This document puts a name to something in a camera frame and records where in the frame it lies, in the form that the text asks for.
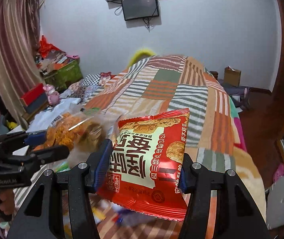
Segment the red box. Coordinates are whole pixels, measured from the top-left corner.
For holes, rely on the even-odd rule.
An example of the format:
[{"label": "red box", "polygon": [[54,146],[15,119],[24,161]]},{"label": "red box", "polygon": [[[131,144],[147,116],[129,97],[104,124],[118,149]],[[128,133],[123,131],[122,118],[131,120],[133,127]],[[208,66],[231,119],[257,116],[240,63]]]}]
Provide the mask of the red box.
[{"label": "red box", "polygon": [[20,98],[20,102],[23,106],[28,107],[34,102],[41,94],[44,93],[43,84],[39,83],[27,93],[23,94]]}]

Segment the cable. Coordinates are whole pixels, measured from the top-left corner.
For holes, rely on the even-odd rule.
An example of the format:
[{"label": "cable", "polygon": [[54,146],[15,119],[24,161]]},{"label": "cable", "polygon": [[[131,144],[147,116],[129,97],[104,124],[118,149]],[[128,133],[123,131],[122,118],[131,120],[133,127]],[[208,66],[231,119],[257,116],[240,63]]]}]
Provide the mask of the cable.
[{"label": "cable", "polygon": [[154,12],[152,13],[152,15],[151,15],[150,17],[147,17],[147,18],[145,17],[145,18],[143,18],[143,21],[144,21],[144,23],[146,24],[146,28],[147,28],[148,30],[149,30],[149,22],[150,22],[150,20],[151,20],[152,17],[154,16],[156,10],[160,7],[160,3],[159,3],[158,0],[156,0],[156,4],[157,4],[157,7],[155,8],[155,10],[154,10]]},{"label": "cable", "polygon": [[122,5],[121,5],[121,6],[119,6],[119,7],[114,11],[114,14],[115,14],[116,16],[119,16],[119,15],[121,15],[122,11],[123,11],[123,8],[122,8]]},{"label": "cable", "polygon": [[112,3],[116,3],[116,4],[122,4],[122,3],[120,3],[120,2],[113,2],[113,1],[111,1]]}]

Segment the black clamp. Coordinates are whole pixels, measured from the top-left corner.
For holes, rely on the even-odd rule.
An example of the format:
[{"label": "black clamp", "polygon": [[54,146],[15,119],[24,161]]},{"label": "black clamp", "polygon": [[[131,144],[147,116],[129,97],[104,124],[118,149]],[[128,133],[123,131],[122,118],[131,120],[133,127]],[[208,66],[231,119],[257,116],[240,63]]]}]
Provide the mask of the black clamp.
[{"label": "black clamp", "polygon": [[[112,142],[106,139],[99,152],[70,171],[45,170],[20,207],[7,239],[64,238],[61,190],[69,193],[73,239],[99,239],[88,192],[95,193],[103,181],[112,150]],[[270,238],[254,200],[234,170],[209,171],[193,163],[188,154],[184,155],[183,170],[184,190],[191,197],[179,238],[205,238],[212,190],[218,195],[213,238]]]},{"label": "black clamp", "polygon": [[185,193],[191,194],[178,238],[204,239],[210,212],[211,191],[217,191],[215,239],[270,239],[264,219],[234,170],[209,171],[193,163],[188,154],[183,161]]},{"label": "black clamp", "polygon": [[[42,164],[62,160],[69,155],[66,146],[54,146],[31,152],[28,156],[13,156],[13,151],[25,146],[27,137],[24,131],[0,136],[0,189],[30,186],[32,176]],[[12,216],[0,210],[0,218],[11,221]]]}]

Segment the pink slipper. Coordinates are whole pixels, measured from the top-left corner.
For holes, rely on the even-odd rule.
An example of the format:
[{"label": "pink slipper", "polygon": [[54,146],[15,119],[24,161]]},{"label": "pink slipper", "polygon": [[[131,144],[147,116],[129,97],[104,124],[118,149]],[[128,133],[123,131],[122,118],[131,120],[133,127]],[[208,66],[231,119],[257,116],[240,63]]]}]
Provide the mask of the pink slipper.
[{"label": "pink slipper", "polygon": [[278,181],[280,178],[282,178],[284,176],[284,164],[280,164],[276,170],[276,172],[274,173],[273,176],[273,183],[275,183],[276,181]]}]

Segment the bed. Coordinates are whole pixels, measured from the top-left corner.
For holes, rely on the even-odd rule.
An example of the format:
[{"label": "bed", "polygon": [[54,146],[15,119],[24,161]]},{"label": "bed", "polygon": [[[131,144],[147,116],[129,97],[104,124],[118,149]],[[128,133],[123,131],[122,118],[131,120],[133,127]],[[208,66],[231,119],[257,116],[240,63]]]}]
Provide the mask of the bed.
[{"label": "bed", "polygon": [[[265,219],[264,185],[252,158],[246,152],[235,106],[209,71],[192,57],[153,56],[124,70],[104,87],[98,88],[85,105],[115,116],[146,116],[189,108],[190,119],[185,152],[194,162],[210,170],[234,169],[240,176]],[[48,166],[43,166],[40,174]],[[17,189],[18,206],[29,189]],[[216,192],[211,207],[206,238],[212,238],[215,225]],[[135,227],[118,226],[112,209],[98,224],[101,239],[177,238],[182,222],[157,219]]]}]

